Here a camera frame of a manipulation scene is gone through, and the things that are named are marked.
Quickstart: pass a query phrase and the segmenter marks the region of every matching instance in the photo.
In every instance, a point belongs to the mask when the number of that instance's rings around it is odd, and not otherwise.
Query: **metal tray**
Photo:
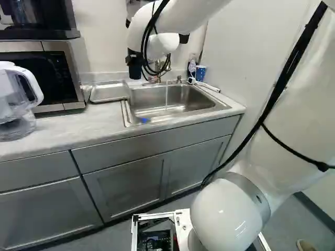
[[[92,88],[90,102],[103,103],[130,98],[128,84],[124,80],[97,82]]]

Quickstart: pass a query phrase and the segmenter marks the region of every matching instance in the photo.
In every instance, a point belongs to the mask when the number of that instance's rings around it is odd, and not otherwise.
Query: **gray floor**
[[[195,194],[186,196],[150,212],[189,208],[194,197]],[[335,251],[335,235],[294,197],[279,208],[263,234],[272,251],[297,251],[295,242],[299,238],[311,241],[318,251]],[[130,221],[126,221],[47,251],[129,251],[130,239]]]

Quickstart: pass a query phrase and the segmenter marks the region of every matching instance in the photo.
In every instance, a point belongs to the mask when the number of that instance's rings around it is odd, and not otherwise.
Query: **sink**
[[[189,84],[130,87],[130,99],[123,100],[121,104],[127,127],[231,108]]]

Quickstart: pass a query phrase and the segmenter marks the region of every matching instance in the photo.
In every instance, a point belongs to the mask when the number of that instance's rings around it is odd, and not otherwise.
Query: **countertop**
[[[81,112],[67,112],[37,118],[37,128],[32,134],[16,141],[0,142],[0,162],[121,140],[244,113],[245,107],[241,104],[223,94],[202,89],[232,108],[168,122],[126,128],[121,102],[88,104]]]

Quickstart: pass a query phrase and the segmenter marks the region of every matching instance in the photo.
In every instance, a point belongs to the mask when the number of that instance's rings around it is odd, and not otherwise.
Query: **blue cup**
[[[206,67],[203,65],[197,65],[195,70],[195,79],[199,82],[203,82],[206,75]]]

